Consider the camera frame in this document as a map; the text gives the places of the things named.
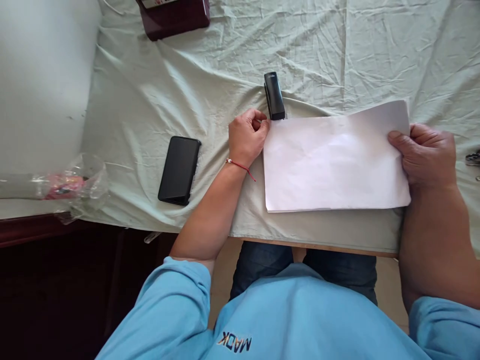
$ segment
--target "red string bracelet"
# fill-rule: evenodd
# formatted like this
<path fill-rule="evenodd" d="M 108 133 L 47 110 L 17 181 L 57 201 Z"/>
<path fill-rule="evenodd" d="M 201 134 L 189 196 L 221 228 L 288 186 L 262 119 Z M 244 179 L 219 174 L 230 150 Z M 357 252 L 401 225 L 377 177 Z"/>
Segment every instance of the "red string bracelet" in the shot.
<path fill-rule="evenodd" d="M 257 180 L 255 180 L 255 178 L 252 176 L 252 174 L 250 173 L 250 170 L 248 167 L 245 167 L 243 165 L 240 165 L 239 163 L 233 161 L 231 158 L 228 158 L 226 161 L 225 161 L 226 164 L 233 164 L 233 165 L 237 165 L 238 167 L 242 168 L 242 169 L 245 169 L 246 172 L 248 173 L 248 175 L 250 175 L 250 177 L 253 179 L 254 182 L 257 182 Z"/>

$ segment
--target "phone screen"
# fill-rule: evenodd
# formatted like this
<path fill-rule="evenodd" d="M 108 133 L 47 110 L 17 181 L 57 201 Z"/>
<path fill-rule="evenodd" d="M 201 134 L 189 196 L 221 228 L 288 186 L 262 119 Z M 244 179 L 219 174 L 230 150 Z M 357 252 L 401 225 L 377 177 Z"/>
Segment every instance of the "phone screen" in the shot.
<path fill-rule="evenodd" d="M 158 191 L 160 201 L 188 205 L 200 145 L 199 140 L 188 137 L 173 136 L 170 139 Z"/>

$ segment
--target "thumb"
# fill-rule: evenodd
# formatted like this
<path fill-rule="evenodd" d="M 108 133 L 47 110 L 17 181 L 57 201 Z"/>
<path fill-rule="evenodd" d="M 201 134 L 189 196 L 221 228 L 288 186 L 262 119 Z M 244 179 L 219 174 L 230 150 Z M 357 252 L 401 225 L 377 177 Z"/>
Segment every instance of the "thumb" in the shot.
<path fill-rule="evenodd" d="M 270 119 L 262 120 L 262 122 L 260 124 L 260 128 L 258 129 L 258 131 L 256 133 L 259 134 L 259 135 L 262 135 L 263 137 L 266 138 L 267 134 L 270 131 L 271 123 L 272 123 L 272 121 Z"/>
<path fill-rule="evenodd" d="M 402 155 L 408 155 L 419 146 L 410 136 L 404 135 L 400 131 L 389 132 L 388 142 L 401 152 Z"/>

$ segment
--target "blue shirt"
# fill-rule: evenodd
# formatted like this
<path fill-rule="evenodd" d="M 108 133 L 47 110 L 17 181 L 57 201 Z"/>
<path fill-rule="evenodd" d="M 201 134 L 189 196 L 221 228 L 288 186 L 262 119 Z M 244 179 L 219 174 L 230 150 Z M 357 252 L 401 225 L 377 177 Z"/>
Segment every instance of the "blue shirt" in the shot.
<path fill-rule="evenodd" d="M 480 311 L 422 297 L 410 337 L 366 297 L 304 264 L 262 278 L 207 329 L 210 274 L 165 259 L 97 359 L 480 359 Z"/>

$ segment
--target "light green tablecloth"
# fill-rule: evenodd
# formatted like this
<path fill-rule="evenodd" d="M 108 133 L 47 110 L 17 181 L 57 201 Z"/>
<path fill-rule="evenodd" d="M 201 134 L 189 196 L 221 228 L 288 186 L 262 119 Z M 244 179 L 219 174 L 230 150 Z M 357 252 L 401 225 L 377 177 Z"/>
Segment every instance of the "light green tablecloth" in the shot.
<path fill-rule="evenodd" d="M 455 134 L 458 183 L 480 250 L 480 2 L 211 0 L 208 29 L 150 42 L 137 5 L 103 17 L 82 150 L 107 162 L 111 198 L 88 220 L 179 231 L 228 156 L 228 123 L 267 111 L 278 73 L 289 117 L 353 113 L 408 99 L 410 121 Z M 169 139 L 201 140 L 190 205 L 157 200 Z M 231 235 L 396 252 L 400 209 L 268 214 L 251 167 Z"/>

